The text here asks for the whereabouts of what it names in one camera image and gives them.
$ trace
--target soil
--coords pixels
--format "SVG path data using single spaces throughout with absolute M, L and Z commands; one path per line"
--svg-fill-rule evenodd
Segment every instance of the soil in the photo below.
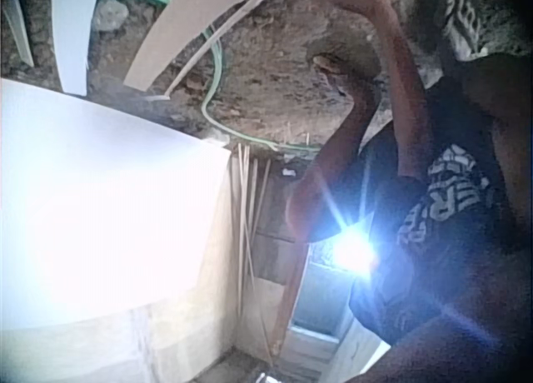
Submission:
M 61 91 L 52 45 L 50 0 L 21 1 L 36 66 L 21 62 L 3 18 L 2 76 Z M 146 96 L 164 93 L 202 40 L 196 39 L 178 55 L 147 92 L 126 87 L 122 80 L 163 5 L 148 0 L 118 1 L 127 6 L 129 16 L 114 32 L 92 32 L 86 99 L 201 136 L 210 126 L 200 104 L 213 74 L 211 54 L 197 64 L 170 101 L 148 101 Z M 406 30 L 416 38 L 418 25 L 413 18 L 431 16 L 420 14 L 417 0 L 393 0 L 393 4 Z M 415 41 L 412 45 L 424 83 L 430 86 L 441 76 L 436 56 L 431 50 L 422 51 L 424 46 Z M 349 99 L 323 85 L 310 67 L 312 56 L 332 52 L 360 73 L 386 80 L 371 25 L 317 0 L 266 0 L 223 37 L 222 48 L 222 84 L 210 113 L 233 129 L 278 142 L 322 144 L 351 108 Z M 390 102 L 384 91 L 366 137 L 390 119 Z

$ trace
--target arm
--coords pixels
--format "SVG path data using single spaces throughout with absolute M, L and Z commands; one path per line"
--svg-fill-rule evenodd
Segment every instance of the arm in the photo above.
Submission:
M 433 141 L 424 87 L 389 0 L 379 0 L 370 20 L 380 38 L 390 77 L 398 175 L 423 182 L 432 158 Z
M 361 140 L 376 111 L 371 93 L 353 93 L 354 107 L 297 183 L 286 208 L 286 220 L 298 241 L 308 241 L 326 206 L 327 188 L 357 157 Z
M 432 135 L 424 87 L 390 0 L 328 1 L 361 14 L 376 28 L 391 82 L 398 175 L 424 181 L 432 156 Z

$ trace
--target white panel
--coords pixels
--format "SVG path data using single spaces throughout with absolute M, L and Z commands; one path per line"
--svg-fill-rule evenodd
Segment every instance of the white panel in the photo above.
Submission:
M 87 54 L 97 0 L 52 0 L 53 48 L 65 93 L 87 95 Z
M 2 80 L 2 328 L 85 320 L 195 285 L 230 152 Z

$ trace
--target wooden stick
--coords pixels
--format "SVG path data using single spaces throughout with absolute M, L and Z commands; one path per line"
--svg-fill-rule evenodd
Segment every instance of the wooden stick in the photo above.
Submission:
M 238 281 L 237 281 L 237 298 L 238 298 L 238 308 L 237 308 L 237 315 L 241 317 L 242 314 L 242 249 L 243 249 L 243 242 L 244 242 L 244 229 L 242 224 L 242 183 L 244 182 L 244 171 L 243 171 L 243 165 L 242 165 L 242 146 L 241 143 L 238 145 L 238 154 L 239 154 L 239 182 L 240 184 L 240 200 L 241 200 L 241 210 L 239 211 L 239 262 L 238 262 Z
M 294 267 L 292 267 L 292 274 L 285 285 L 279 311 L 277 312 L 276 324 L 271 334 L 271 352 L 274 356 L 279 356 L 281 353 L 286 331 L 291 323 L 292 312 L 300 291 L 301 279 L 307 265 L 309 244 L 295 243 L 294 247 L 294 251 L 296 251 Z
M 250 183 L 250 203 L 248 205 L 248 221 L 247 221 L 247 228 L 251 229 L 253 224 L 253 217 L 254 217 L 254 211 L 255 211 L 255 204 L 256 204 L 256 190 L 257 190 L 257 158 L 253 160 L 253 168 L 252 168 L 252 181 Z M 244 264 L 244 279 L 246 281 L 246 278 L 248 276 L 248 265 Z
M 261 194 L 259 195 L 259 203 L 257 204 L 256 217 L 254 218 L 253 225 L 252 225 L 252 247 L 253 247 L 254 240 L 256 238 L 257 224 L 259 223 L 259 217 L 261 216 L 261 210 L 263 207 L 263 198 L 265 197 L 265 189 L 267 188 L 270 165 L 271 165 L 271 160 L 269 158 L 266 161 L 265 174 L 263 175 L 263 183 L 261 186 Z
M 251 277 L 250 280 L 252 283 L 252 293 L 253 293 L 254 300 L 256 302 L 257 310 L 259 311 L 259 319 L 261 321 L 261 329 L 262 329 L 262 334 L 263 334 L 263 344 L 265 345 L 266 356 L 268 357 L 268 365 L 271 368 L 273 368 L 274 360 L 272 358 L 271 347 L 268 343 L 267 324 L 265 323 L 265 318 L 263 316 L 263 311 L 261 307 L 261 301 L 259 299 L 259 295 L 256 290 L 256 277 L 253 272 L 252 247 L 250 243 L 250 230 L 248 229 L 247 224 L 245 224 L 244 227 L 245 227 L 245 233 L 246 233 L 245 238 L 247 239 L 247 260 L 248 260 L 248 265 L 250 267 L 250 277 Z
M 172 91 L 183 80 L 183 78 L 197 65 L 200 58 L 209 51 L 209 49 L 236 23 L 241 21 L 246 15 L 248 15 L 254 8 L 261 4 L 265 0 L 248 0 L 241 8 L 239 8 L 233 15 L 231 15 L 212 35 L 209 37 L 198 51 L 189 59 L 187 64 L 177 74 L 177 77 L 172 81 L 168 89 L 165 91 L 164 96 L 170 97 Z
M 238 295 L 241 298 L 241 306 L 239 308 L 238 315 L 240 316 L 242 314 L 242 298 L 244 296 L 244 278 L 243 270 L 245 265 L 245 259 L 244 259 L 244 236 L 245 236 L 245 225 L 247 221 L 247 194 L 248 194 L 248 169 L 250 165 L 250 147 L 245 146 L 244 147 L 244 154 L 242 156 L 242 174 L 241 174 L 241 233 L 239 235 L 240 241 L 239 241 L 239 282 L 238 282 Z

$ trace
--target person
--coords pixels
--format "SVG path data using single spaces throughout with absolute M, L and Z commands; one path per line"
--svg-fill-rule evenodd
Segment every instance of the person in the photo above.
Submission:
M 360 151 L 377 101 L 347 71 L 353 109 L 286 208 L 300 242 L 371 216 L 377 262 L 350 308 L 392 348 L 354 381 L 508 373 L 531 350 L 531 61 L 443 52 L 445 76 L 426 92 L 390 0 L 327 1 L 376 29 L 393 116 Z M 475 31 L 471 5 L 456 2 L 444 0 L 443 19 L 463 12 L 461 31 Z

